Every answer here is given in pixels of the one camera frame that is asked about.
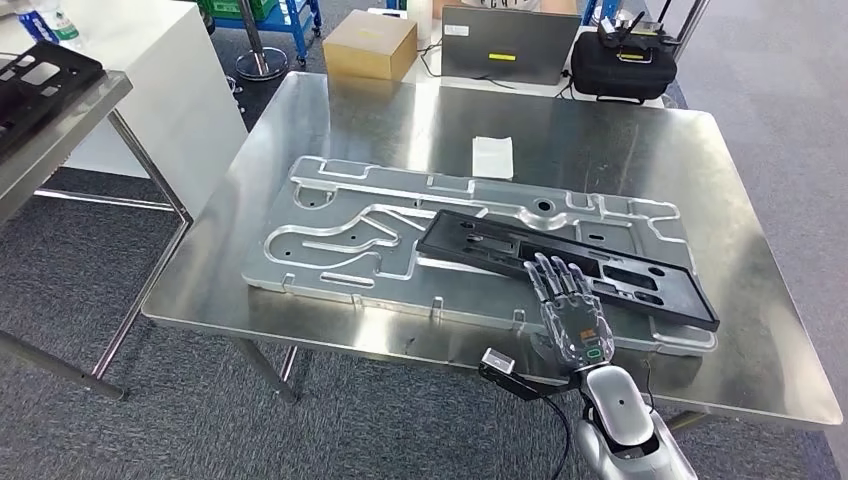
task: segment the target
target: white paper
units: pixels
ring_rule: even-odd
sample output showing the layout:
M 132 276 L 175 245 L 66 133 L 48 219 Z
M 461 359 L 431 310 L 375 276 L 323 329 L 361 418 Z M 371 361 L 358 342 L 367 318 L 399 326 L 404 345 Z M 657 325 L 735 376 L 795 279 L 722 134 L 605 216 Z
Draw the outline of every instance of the white paper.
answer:
M 467 37 L 468 33 L 468 25 L 445 25 L 445 35 Z
M 512 137 L 474 137 L 471 151 L 475 177 L 512 179 Z

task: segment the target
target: green label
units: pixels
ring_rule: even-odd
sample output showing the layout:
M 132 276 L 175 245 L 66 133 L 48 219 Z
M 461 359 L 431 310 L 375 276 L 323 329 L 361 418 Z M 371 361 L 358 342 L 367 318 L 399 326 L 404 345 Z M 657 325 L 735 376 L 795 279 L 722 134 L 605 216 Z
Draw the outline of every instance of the green label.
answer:
M 53 33 L 56 34 L 59 40 L 73 40 L 79 37 L 79 32 L 73 25 L 71 25 L 70 27 L 65 27 L 61 30 L 53 30 Z

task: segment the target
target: black bag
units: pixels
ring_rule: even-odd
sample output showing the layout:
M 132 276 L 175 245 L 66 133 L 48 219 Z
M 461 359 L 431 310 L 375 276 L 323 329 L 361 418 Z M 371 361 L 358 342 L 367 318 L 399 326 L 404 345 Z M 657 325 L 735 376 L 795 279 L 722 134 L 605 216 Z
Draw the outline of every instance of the black bag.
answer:
M 571 54 L 574 88 L 599 100 L 623 97 L 642 103 L 662 95 L 677 75 L 671 53 L 651 49 L 641 62 L 622 60 L 621 53 L 627 56 L 626 50 L 604 47 L 597 32 L 580 34 Z

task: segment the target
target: black plastic tray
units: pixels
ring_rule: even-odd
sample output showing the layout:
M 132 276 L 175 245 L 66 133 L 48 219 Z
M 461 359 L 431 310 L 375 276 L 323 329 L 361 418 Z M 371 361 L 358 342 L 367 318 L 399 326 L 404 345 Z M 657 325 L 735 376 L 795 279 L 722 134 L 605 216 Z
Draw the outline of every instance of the black plastic tray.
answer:
M 524 261 L 536 252 L 574 263 L 601 302 L 709 330 L 719 320 L 689 269 L 527 228 L 440 210 L 416 250 L 529 283 Z
M 24 79 L 43 63 L 59 70 L 37 85 Z M 0 68 L 0 162 L 104 74 L 100 62 L 50 42 L 37 43 Z

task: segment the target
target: black cable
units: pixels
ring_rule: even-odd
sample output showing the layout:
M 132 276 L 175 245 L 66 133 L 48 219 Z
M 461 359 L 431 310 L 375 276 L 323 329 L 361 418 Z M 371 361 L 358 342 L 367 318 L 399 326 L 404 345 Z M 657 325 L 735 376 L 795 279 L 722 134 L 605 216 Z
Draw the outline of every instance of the black cable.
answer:
M 657 23 L 662 23 L 665 18 L 665 13 L 668 11 L 668 6 L 671 4 L 671 0 L 665 0 L 665 5 L 663 5 L 663 10 L 660 12 L 660 18 L 657 19 Z
M 501 88 L 508 88 L 510 90 L 515 90 L 515 87 L 511 87 L 511 86 L 503 84 L 503 83 L 498 83 L 498 82 L 492 80 L 491 78 L 489 78 L 488 75 L 482 75 L 480 77 L 473 77 L 471 80 L 486 80 L 487 82 L 492 82 L 493 84 L 495 84 L 495 85 L 497 85 Z
M 428 53 L 430 53 L 430 50 L 432 50 L 436 47 L 441 47 L 441 46 L 442 46 L 442 39 L 439 39 L 438 42 L 433 43 L 431 45 L 428 45 L 427 48 L 423 48 L 421 50 L 418 50 L 418 52 L 421 53 L 421 62 L 424 63 L 424 68 L 427 69 L 427 75 L 430 75 L 431 77 L 434 77 L 434 78 L 435 77 L 441 77 L 441 75 L 435 75 L 433 73 L 433 71 L 430 70 L 430 65 L 427 63 L 427 58 L 425 58 L 425 57 L 427 56 Z
M 654 394 L 651 392 L 651 362 L 645 360 L 645 366 L 648 367 L 648 375 L 645 378 L 645 390 L 648 392 L 648 398 L 651 399 L 651 413 L 654 413 Z
M 431 45 L 428 45 L 426 48 L 421 48 L 421 49 L 418 50 L 418 53 L 421 54 L 420 55 L 421 56 L 421 62 L 424 64 L 424 68 L 427 69 L 427 75 L 430 75 L 433 78 L 438 78 L 438 77 L 441 77 L 442 75 L 441 74 L 435 74 L 435 73 L 433 73 L 432 70 L 430 70 L 430 64 L 427 63 L 426 57 L 427 57 L 427 54 L 430 53 L 431 50 L 433 50 L 434 48 L 437 48 L 437 47 L 441 47 L 441 46 L 442 46 L 442 40 L 439 39 L 438 42 L 433 43 Z M 515 87 L 496 82 L 496 81 L 492 80 L 491 78 L 489 78 L 488 75 L 481 75 L 479 77 L 472 77 L 471 80 L 485 80 L 487 82 L 492 82 L 494 85 L 497 85 L 501 88 L 508 88 L 510 90 L 515 90 Z
M 571 76 L 571 73 L 569 73 L 568 70 L 563 70 L 562 76 L 568 79 L 568 83 L 562 87 L 562 90 L 560 90 L 559 93 L 554 95 L 554 98 L 561 98 L 565 100 L 565 95 L 563 95 L 562 92 L 568 90 L 569 96 L 571 96 L 571 99 L 574 100 L 574 89 L 572 88 L 574 86 L 574 77 Z
M 563 428 L 565 428 L 565 449 L 562 451 L 562 456 L 559 459 L 559 463 L 557 463 L 556 470 L 551 475 L 551 480 L 556 480 L 559 478 L 559 474 L 562 473 L 563 467 L 565 467 L 565 459 L 568 458 L 568 451 L 571 449 L 571 426 L 568 424 L 568 418 L 565 417 L 565 413 L 559 408 L 559 405 L 548 397 L 542 397 L 542 400 L 553 409 L 554 413 L 556 413 L 562 422 Z

